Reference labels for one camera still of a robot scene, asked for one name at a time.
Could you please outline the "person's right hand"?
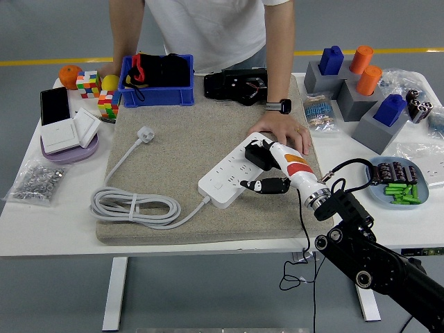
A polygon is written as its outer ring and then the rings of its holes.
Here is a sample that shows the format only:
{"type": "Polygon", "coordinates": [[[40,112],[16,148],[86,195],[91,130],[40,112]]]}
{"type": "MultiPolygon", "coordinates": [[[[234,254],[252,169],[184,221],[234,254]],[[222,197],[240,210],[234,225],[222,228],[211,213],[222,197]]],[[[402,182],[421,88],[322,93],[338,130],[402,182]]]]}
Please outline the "person's right hand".
{"type": "Polygon", "coordinates": [[[109,75],[119,76],[121,72],[121,66],[116,65],[113,62],[108,62],[104,64],[101,68],[99,68],[97,71],[101,78],[105,78],[106,76],[109,75]]]}

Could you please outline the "person's left hand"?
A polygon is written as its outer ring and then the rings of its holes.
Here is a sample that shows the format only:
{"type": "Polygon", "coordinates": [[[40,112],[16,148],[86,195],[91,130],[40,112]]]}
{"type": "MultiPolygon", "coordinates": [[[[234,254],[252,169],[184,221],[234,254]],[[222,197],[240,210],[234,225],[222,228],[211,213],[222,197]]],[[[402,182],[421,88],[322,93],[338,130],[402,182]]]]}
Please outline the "person's left hand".
{"type": "Polygon", "coordinates": [[[248,129],[253,132],[272,133],[279,143],[291,146],[303,155],[309,155],[311,136],[309,130],[290,114],[265,111],[259,120],[248,129]]]}

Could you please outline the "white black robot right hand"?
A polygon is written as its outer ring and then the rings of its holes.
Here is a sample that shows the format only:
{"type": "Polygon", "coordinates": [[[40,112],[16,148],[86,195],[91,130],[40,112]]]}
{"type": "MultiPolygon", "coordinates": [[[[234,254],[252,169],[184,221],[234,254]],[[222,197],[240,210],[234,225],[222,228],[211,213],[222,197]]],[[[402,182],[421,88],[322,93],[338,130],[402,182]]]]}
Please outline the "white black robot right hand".
{"type": "Polygon", "coordinates": [[[298,189],[303,199],[327,190],[320,183],[307,161],[295,149],[269,139],[253,140],[246,147],[245,157],[264,171],[272,168],[283,172],[283,178],[242,180],[240,185],[259,194],[284,194],[290,187],[298,189]]]}

